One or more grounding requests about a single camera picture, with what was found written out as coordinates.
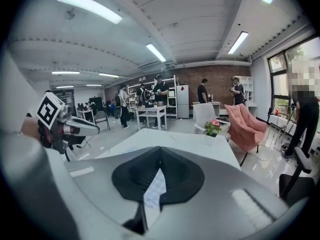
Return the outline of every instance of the brick wall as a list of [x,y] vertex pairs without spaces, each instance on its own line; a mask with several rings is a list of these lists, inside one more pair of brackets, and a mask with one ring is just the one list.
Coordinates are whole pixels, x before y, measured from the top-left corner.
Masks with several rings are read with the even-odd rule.
[[[146,82],[152,81],[157,74],[146,75]],[[161,74],[163,78],[175,75],[181,85],[189,85],[189,104],[198,101],[197,88],[203,78],[208,79],[206,91],[213,95],[213,100],[221,102],[222,105],[232,105],[233,98],[229,89],[232,87],[232,76],[251,76],[248,66],[236,65],[211,65],[189,68],[179,68],[166,71]],[[125,85],[135,85],[139,79],[125,82]],[[106,88],[104,90],[105,100],[114,99],[118,86]]]

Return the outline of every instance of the white wall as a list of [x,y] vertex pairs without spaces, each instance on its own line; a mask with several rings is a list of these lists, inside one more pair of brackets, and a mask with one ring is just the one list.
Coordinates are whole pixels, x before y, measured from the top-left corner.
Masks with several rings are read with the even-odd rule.
[[298,33],[294,34],[284,41],[268,51],[263,56],[258,57],[252,62],[250,67],[251,76],[253,77],[254,88],[254,103],[258,107],[257,117],[265,121],[268,120],[268,111],[271,106],[271,78],[270,70],[267,58],[270,58],[281,51],[288,49],[291,46],[311,37],[314,35],[315,30],[306,26]]
[[271,105],[271,80],[267,59],[259,57],[250,67],[253,78],[253,102],[257,105],[257,117],[268,120]]
[[73,90],[74,93],[74,104],[77,108],[78,103],[83,103],[83,105],[89,101],[89,98],[101,97],[102,102],[105,100],[105,91],[102,88],[76,88]]
[[43,97],[43,95],[47,90],[51,90],[50,80],[37,81],[32,83],[31,86],[35,90],[35,92],[39,96],[41,96],[41,98]]
[[2,57],[0,71],[0,129],[20,132],[27,113],[36,116],[38,95],[19,71],[9,51]]

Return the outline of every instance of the white chair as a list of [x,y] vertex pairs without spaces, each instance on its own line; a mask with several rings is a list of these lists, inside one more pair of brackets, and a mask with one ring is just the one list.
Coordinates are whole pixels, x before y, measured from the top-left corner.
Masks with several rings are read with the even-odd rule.
[[106,125],[110,130],[110,125],[108,121],[108,115],[103,110],[98,111],[94,116],[95,124],[106,121]]
[[195,104],[193,105],[193,111],[195,113],[195,134],[197,132],[206,134],[206,123],[209,122],[211,119],[215,119],[221,124],[222,129],[222,131],[220,131],[218,135],[225,137],[227,142],[230,140],[230,134],[227,132],[230,127],[230,123],[217,119],[215,109],[211,103]]

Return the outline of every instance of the glossy floor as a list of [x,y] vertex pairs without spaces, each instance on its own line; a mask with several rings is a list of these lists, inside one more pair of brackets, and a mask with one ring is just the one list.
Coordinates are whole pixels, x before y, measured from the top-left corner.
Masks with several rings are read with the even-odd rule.
[[[137,121],[135,120],[128,122],[128,125],[130,126],[128,129],[123,129],[120,125],[120,121],[115,120],[113,117],[109,117],[109,124],[110,130],[107,128],[106,122],[100,122],[98,124],[100,127],[100,134],[93,137],[87,137],[86,140],[88,143],[86,144],[85,141],[82,143],[82,146],[85,145],[84,148],[77,148],[74,146],[74,154],[78,159],[94,159],[138,131]],[[170,119],[167,121],[167,131],[193,134],[194,125],[195,121],[192,119]],[[257,153],[256,148],[253,149],[246,157],[241,170],[254,178],[257,182],[266,186],[274,194],[278,195],[280,174],[292,175],[296,170],[296,165],[293,160],[286,162],[279,152],[281,145],[289,140],[283,138],[282,142],[280,139],[275,144],[278,132],[274,132],[274,130],[271,129],[268,136],[269,130],[270,128],[268,127],[264,140],[261,145],[259,145],[259,152]],[[245,152],[234,144],[232,140],[229,141],[229,144],[240,163],[245,156]],[[319,166],[312,161],[311,174],[302,172],[300,176],[313,177],[316,179],[319,177],[318,172]]]

